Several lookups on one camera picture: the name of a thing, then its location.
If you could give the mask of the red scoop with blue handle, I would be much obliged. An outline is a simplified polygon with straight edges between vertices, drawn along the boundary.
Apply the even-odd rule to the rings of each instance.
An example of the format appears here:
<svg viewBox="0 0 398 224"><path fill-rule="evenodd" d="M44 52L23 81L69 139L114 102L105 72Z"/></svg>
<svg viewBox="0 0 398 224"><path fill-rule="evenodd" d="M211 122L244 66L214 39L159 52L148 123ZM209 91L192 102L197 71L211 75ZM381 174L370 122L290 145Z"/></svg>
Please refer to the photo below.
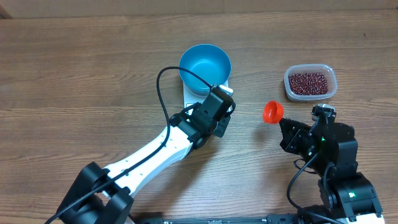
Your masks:
<svg viewBox="0 0 398 224"><path fill-rule="evenodd" d="M269 101L262 112L265 123L276 124L284 117L284 107L277 101Z"/></svg>

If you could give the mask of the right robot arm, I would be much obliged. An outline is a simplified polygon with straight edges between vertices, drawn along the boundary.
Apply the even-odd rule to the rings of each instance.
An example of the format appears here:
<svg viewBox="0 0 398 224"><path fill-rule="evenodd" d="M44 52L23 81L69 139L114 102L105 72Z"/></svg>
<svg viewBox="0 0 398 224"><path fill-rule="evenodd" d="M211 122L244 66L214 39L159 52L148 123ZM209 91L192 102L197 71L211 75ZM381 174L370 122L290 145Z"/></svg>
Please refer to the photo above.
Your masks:
<svg viewBox="0 0 398 224"><path fill-rule="evenodd" d="M384 223L372 183L357 171L358 142L354 128L332 118L313 126L282 118L281 148L299 155L319 175L322 205L298 206L294 223Z"/></svg>

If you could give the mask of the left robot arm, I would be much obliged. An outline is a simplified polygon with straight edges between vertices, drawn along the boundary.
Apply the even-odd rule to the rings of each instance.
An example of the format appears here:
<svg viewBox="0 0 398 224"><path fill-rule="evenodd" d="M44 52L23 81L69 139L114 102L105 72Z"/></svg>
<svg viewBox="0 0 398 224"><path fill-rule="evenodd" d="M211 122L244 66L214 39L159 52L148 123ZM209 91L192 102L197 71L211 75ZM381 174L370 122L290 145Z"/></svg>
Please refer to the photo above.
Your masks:
<svg viewBox="0 0 398 224"><path fill-rule="evenodd" d="M194 103L167 121L165 129L129 157L101 168L85 166L50 219L64 223L131 223L134 197L158 173L224 135L235 109L232 89L214 86L203 102Z"/></svg>

